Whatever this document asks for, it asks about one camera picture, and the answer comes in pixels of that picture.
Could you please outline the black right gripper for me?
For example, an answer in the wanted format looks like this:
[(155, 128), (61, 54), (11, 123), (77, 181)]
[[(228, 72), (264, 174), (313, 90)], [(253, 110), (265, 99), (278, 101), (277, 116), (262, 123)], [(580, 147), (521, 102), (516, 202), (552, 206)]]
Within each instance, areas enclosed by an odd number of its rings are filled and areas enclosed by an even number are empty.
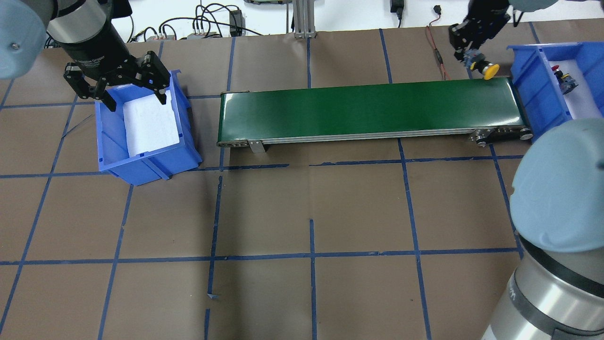
[(479, 49), (493, 39), (511, 19), (507, 12), (468, 14), (461, 24), (448, 27), (449, 41), (455, 49), (456, 60), (463, 61), (468, 50)]

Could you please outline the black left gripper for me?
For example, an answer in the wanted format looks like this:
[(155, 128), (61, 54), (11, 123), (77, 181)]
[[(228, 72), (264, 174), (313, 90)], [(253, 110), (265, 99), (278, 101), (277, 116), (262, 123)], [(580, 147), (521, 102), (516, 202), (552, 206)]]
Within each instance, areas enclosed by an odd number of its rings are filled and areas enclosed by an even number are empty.
[(70, 62), (65, 67), (63, 78), (81, 99), (99, 100), (108, 110), (116, 112), (117, 103), (108, 92), (108, 86), (132, 84), (146, 88), (154, 93), (162, 105), (166, 105), (166, 89), (169, 87), (171, 74), (159, 56), (154, 51), (148, 51), (140, 58), (129, 56), (115, 69), (102, 71), (97, 76), (92, 76), (91, 68)]

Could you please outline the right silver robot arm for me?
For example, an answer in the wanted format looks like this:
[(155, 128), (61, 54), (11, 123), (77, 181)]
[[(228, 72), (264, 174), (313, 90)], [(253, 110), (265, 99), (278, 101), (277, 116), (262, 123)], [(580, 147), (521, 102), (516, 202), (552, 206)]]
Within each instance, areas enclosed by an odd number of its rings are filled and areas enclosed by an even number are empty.
[(524, 256), (484, 340), (603, 338), (603, 43), (512, 45), (535, 141), (509, 200)]

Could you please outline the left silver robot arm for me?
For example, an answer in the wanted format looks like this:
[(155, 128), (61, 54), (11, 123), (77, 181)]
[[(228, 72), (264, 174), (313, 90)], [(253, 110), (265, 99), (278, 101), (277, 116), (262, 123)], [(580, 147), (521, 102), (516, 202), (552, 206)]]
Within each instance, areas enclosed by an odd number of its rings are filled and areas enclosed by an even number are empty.
[(63, 77), (78, 97), (115, 111), (108, 86), (133, 84), (166, 105), (168, 69), (153, 51), (132, 56), (112, 25), (133, 13), (127, 0), (3, 0), (0, 10), (2, 79), (26, 75), (51, 37), (71, 58)]

